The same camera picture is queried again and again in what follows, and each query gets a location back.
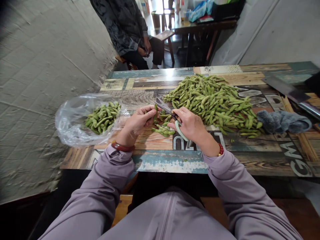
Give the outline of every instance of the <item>gray cloth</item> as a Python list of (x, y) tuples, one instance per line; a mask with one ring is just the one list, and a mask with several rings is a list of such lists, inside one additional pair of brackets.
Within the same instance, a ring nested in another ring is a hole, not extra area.
[(145, 47), (143, 37), (148, 27), (135, 0), (90, 0), (93, 9), (106, 26), (114, 49), (122, 56)]
[(268, 113), (262, 110), (257, 113), (258, 121), (263, 123), (263, 128), (269, 133), (302, 133), (308, 131), (312, 124), (307, 117), (286, 111)]

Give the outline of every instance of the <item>lavender jacket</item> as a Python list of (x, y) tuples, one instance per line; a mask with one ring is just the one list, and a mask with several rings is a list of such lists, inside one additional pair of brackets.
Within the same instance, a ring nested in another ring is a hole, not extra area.
[(220, 157), (202, 155), (223, 200), (229, 231), (182, 191), (149, 199), (110, 229), (120, 193), (134, 170), (131, 155), (109, 145), (40, 239), (302, 239), (229, 151)]

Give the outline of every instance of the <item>hand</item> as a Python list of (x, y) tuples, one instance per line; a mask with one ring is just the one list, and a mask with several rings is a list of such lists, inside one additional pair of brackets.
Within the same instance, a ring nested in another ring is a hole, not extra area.
[(154, 105), (137, 109), (118, 134), (116, 142), (127, 147), (133, 146), (137, 137), (145, 130), (145, 128), (153, 124), (153, 117), (155, 114), (158, 114), (158, 112), (154, 109)]
[(151, 47), (151, 44), (150, 44), (148, 38), (145, 38), (145, 39), (144, 39), (144, 45), (145, 45), (145, 47), (146, 47), (147, 54), (150, 54), (150, 53), (152, 52), (152, 47)]
[(138, 47), (137, 51), (142, 57), (147, 57), (147, 53), (141, 47)]
[[(214, 140), (213, 136), (207, 132), (199, 116), (195, 115), (185, 107), (173, 109), (172, 111), (177, 114), (182, 121), (182, 126), (180, 126), (181, 132), (188, 139), (197, 144), (204, 155), (208, 157), (218, 156), (220, 146)], [(169, 123), (168, 127), (177, 130), (174, 123)]]

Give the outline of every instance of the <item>rag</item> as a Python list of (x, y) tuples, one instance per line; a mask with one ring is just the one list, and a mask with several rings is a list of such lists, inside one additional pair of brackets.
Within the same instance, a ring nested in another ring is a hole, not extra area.
[(307, 117), (297, 113), (277, 111), (268, 113), (266, 110), (257, 113), (258, 121), (263, 123), (263, 128), (269, 133), (302, 133), (308, 131), (312, 124)]

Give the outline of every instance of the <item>scissors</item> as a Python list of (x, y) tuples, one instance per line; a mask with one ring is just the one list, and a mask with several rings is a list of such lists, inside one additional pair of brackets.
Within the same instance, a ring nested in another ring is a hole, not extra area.
[(176, 129), (177, 129), (177, 132), (180, 134), (180, 136), (185, 140), (185, 141), (189, 141), (188, 138), (186, 138), (185, 135), (183, 135), (183, 133), (181, 132), (179, 126), (182, 126), (182, 122), (179, 122), (179, 120), (177, 119), (177, 115), (171, 110), (171, 108), (166, 104), (164, 103), (160, 98), (157, 97), (157, 100), (160, 102), (160, 103), (157, 103), (156, 101), (154, 101), (158, 107), (160, 107), (161, 109), (165, 110), (167, 113), (171, 114), (171, 116), (173, 117), (174, 119), (174, 124), (176, 126)]

